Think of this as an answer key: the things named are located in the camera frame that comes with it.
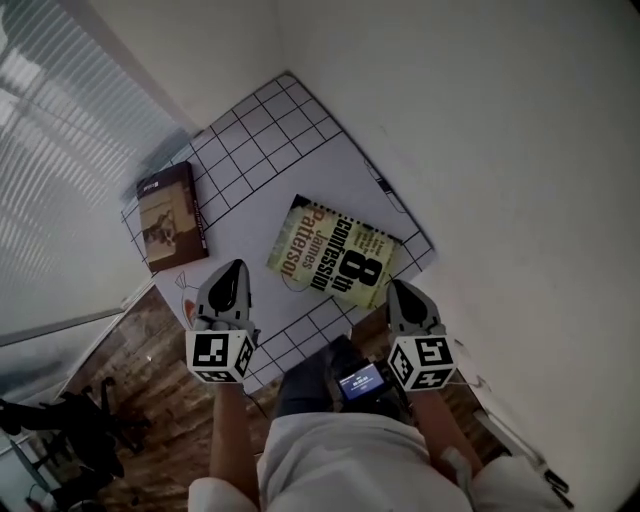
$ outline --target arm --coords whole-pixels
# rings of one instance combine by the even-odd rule
[[[220,384],[216,389],[209,476],[233,485],[260,509],[246,405],[242,386],[236,384]]]
[[[447,448],[453,447],[469,461],[475,477],[483,468],[482,462],[440,394],[437,391],[417,391],[410,393],[409,398],[434,469],[457,484],[455,471],[440,458]]]

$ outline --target book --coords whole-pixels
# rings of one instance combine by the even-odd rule
[[[296,195],[267,267],[356,306],[385,300],[399,240],[352,217]]]
[[[136,194],[152,272],[209,256],[189,162],[138,182]]]

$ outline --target brown book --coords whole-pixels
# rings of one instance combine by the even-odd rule
[[[189,162],[138,182],[136,192],[152,272],[209,256]]]

